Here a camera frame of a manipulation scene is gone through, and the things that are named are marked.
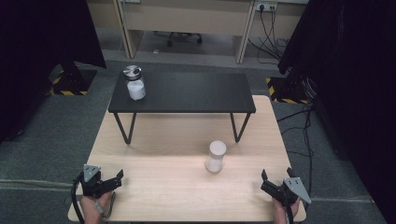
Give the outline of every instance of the office chair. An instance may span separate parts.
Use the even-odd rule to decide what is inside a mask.
[[[172,37],[172,35],[173,35],[174,33],[176,33],[176,32],[172,32],[172,33],[169,35],[169,37],[168,37],[168,47],[172,47],[172,40],[171,40],[171,37]],[[189,36],[192,35],[191,33],[180,33],[180,34],[189,35]],[[198,35],[197,43],[198,43],[198,44],[202,44],[202,36],[201,36],[200,34],[195,34],[195,35]]]

